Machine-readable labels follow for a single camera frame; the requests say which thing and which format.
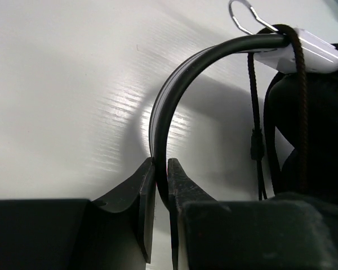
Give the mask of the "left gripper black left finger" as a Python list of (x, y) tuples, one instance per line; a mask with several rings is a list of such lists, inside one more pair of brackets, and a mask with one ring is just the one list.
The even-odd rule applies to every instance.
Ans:
[(145, 269), (150, 263), (154, 165), (102, 197), (0, 200), (0, 269)]

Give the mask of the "black and white headphones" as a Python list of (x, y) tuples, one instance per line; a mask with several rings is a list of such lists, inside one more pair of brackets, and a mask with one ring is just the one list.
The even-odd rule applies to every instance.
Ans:
[(216, 61), (247, 54), (253, 112), (251, 159), (259, 199), (266, 198), (262, 159), (267, 157), (273, 192), (318, 195), (338, 203), (338, 43), (310, 32), (260, 21), (257, 33), (206, 48), (168, 77), (149, 122), (150, 154), (159, 195), (169, 207), (167, 139), (184, 92)]

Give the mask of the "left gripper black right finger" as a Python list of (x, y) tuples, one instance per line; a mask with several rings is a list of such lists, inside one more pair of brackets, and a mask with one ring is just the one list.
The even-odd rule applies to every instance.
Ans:
[(338, 206), (284, 193), (217, 201), (167, 166), (174, 269), (338, 269)]

